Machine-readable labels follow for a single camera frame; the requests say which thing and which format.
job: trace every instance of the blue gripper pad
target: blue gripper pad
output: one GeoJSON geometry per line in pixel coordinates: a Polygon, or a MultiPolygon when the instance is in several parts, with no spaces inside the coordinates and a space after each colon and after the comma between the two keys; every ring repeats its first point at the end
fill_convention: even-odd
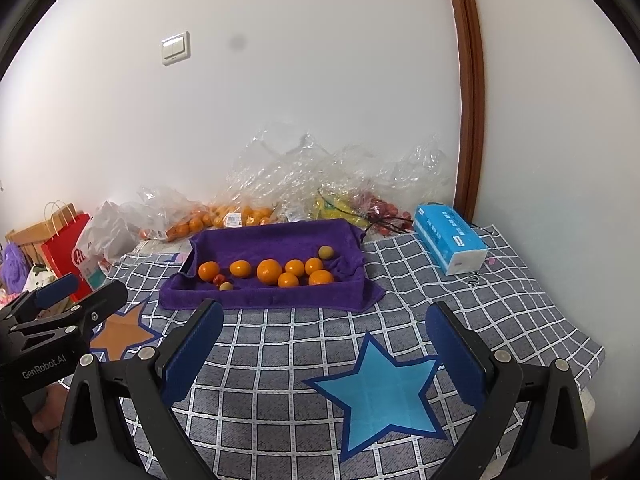
{"type": "Polygon", "coordinates": [[[35,304],[40,310],[45,310],[57,302],[78,290],[78,277],[74,274],[65,274],[62,278],[49,285],[39,288],[35,294],[35,304]]]}
{"type": "Polygon", "coordinates": [[[436,304],[427,308],[424,323],[460,398],[479,412],[486,400],[484,370],[436,304]]]}
{"type": "Polygon", "coordinates": [[[222,332],[224,320],[222,306],[219,303],[213,303],[164,366],[164,387],[161,397],[165,406],[171,406],[187,396],[193,381],[222,332]]]}

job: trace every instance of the light switch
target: light switch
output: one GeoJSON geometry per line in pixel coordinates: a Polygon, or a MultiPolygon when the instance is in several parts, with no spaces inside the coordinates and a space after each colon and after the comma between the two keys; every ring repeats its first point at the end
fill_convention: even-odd
{"type": "Polygon", "coordinates": [[[174,43],[173,53],[174,56],[176,54],[181,54],[184,52],[184,38],[176,38],[174,43]]]}
{"type": "Polygon", "coordinates": [[[162,64],[170,65],[191,56],[188,32],[176,34],[160,42],[162,64]]]}

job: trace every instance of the paper bag handle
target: paper bag handle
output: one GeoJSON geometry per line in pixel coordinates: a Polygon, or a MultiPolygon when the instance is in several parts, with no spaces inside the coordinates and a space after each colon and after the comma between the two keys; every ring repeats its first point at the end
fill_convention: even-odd
{"type": "MultiPolygon", "coordinates": [[[[53,235],[51,234],[51,230],[49,229],[49,220],[51,220],[51,225],[53,225],[53,229],[55,230],[56,236],[57,236],[58,228],[56,227],[56,222],[53,219],[53,215],[56,211],[62,211],[63,209],[67,209],[71,214],[73,214],[73,212],[71,211],[71,208],[69,207],[69,204],[62,202],[62,200],[56,200],[55,202],[47,202],[44,206],[44,211],[42,212],[44,215],[44,223],[47,226],[47,231],[49,231],[49,235],[51,236],[53,235]],[[49,207],[49,205],[51,205],[51,214],[49,215],[49,217],[47,217],[47,207],[49,207]]],[[[69,222],[66,221],[66,216],[62,215],[62,218],[65,221],[65,226],[68,226],[69,222]]]]}

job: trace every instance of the purple towel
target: purple towel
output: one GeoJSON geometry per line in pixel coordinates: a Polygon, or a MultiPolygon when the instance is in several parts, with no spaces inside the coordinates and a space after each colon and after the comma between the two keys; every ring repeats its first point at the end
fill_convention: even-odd
{"type": "Polygon", "coordinates": [[[364,271],[363,237],[360,229],[343,219],[204,231],[191,239],[193,251],[180,271],[160,288],[159,303],[169,310],[183,310],[196,308],[209,298],[223,308],[332,307],[362,312],[384,294],[364,271]],[[318,256],[323,245],[335,251],[334,258],[324,263],[334,283],[279,288],[263,285],[255,277],[262,260],[273,258],[282,266],[294,259],[306,262],[318,256]],[[251,264],[251,277],[235,278],[229,273],[229,265],[236,260],[251,264]],[[220,291],[198,277],[198,267],[208,261],[220,264],[220,272],[234,284],[234,290],[220,291]]]}

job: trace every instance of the purple plush toy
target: purple plush toy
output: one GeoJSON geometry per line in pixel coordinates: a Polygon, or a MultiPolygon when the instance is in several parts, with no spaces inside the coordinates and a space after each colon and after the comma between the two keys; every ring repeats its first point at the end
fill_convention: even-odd
{"type": "Polygon", "coordinates": [[[6,285],[9,294],[22,292],[24,284],[29,275],[29,264],[20,248],[9,243],[2,254],[2,267],[0,267],[0,278],[6,285]]]}

